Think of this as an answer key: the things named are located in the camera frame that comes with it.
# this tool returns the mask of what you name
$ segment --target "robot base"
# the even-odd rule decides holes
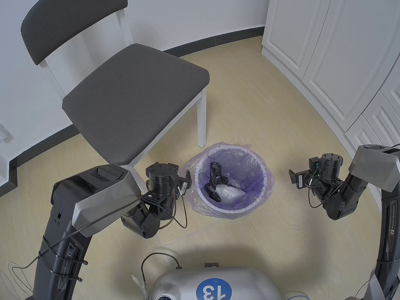
[[[264,272],[249,267],[168,271],[156,281],[151,300],[284,300]]]

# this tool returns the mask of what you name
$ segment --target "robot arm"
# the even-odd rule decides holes
[[[178,166],[155,163],[146,170],[151,191],[141,191],[130,171],[109,164],[56,183],[52,209],[36,266],[33,295],[28,300],[71,300],[92,235],[118,218],[142,237],[153,237],[160,220],[172,218],[175,199],[192,181],[178,177]]]
[[[335,154],[309,159],[309,170],[296,174],[289,170],[292,183],[296,183],[298,189],[310,188],[333,220],[355,211],[368,183],[382,189],[379,253],[364,300],[390,300],[399,285],[399,158],[400,149],[369,144],[358,147],[345,181],[338,178],[343,159]]]

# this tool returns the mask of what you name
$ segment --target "chair seat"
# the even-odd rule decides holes
[[[108,162],[130,163],[209,83],[206,69],[132,44],[63,99],[63,110]]]

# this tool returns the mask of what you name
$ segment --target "chair backrest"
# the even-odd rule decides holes
[[[127,1],[39,0],[21,26],[21,34],[33,62],[36,65],[41,63],[50,53],[84,29],[127,7]]]

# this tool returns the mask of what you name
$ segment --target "floor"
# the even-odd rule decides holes
[[[286,298],[298,293],[311,300],[354,296],[369,278],[379,245],[380,212],[371,192],[364,192],[352,215],[332,221],[321,207],[309,207],[307,191],[297,190],[287,173],[289,168],[306,169],[310,157],[334,152],[344,158],[340,177],[345,178],[351,159],[333,132],[261,55],[261,37],[183,58],[210,72],[207,146],[251,144],[273,173],[275,190],[264,205],[237,220],[202,216],[189,208],[187,229],[171,224],[148,240],[116,221],[93,237],[86,256],[89,265],[81,269],[83,282],[77,283],[74,299],[143,299],[131,275],[141,277],[143,258],[155,251],[175,255],[184,268],[202,267],[204,262],[260,268]],[[144,178],[145,168],[156,161],[182,166],[201,151],[193,107],[137,170]],[[104,163],[77,135],[18,168],[18,188],[0,197],[0,270],[7,272],[9,261],[26,265],[37,255],[53,183]],[[178,206],[177,218],[184,221]],[[145,265],[148,285],[174,268],[165,257],[150,258]],[[26,270],[31,285],[34,271],[35,266]],[[1,282],[0,295],[12,299]]]

